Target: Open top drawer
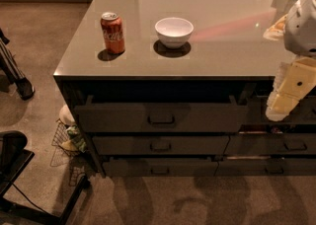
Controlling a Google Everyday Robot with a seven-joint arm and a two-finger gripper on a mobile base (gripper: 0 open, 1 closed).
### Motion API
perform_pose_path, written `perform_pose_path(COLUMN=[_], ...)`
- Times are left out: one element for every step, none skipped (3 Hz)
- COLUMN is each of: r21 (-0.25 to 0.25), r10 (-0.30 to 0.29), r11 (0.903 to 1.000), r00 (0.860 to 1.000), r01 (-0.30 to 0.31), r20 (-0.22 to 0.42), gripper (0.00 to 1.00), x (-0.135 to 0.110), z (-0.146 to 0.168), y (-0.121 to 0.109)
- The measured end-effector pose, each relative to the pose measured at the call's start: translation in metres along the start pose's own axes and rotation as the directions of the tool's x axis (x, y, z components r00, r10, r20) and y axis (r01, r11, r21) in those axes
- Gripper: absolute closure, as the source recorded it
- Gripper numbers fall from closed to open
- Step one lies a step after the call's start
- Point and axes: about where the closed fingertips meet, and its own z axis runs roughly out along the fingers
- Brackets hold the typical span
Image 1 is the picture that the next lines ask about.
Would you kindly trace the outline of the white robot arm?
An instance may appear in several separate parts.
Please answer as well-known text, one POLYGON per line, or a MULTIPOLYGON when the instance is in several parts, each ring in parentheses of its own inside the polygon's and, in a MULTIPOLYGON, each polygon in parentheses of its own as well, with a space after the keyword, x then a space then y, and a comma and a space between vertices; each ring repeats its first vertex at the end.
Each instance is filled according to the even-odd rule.
POLYGON ((281 121, 316 87, 316 0, 297 0, 264 38, 283 39, 285 49, 295 54, 291 63, 280 64, 267 100, 266 117, 281 121))

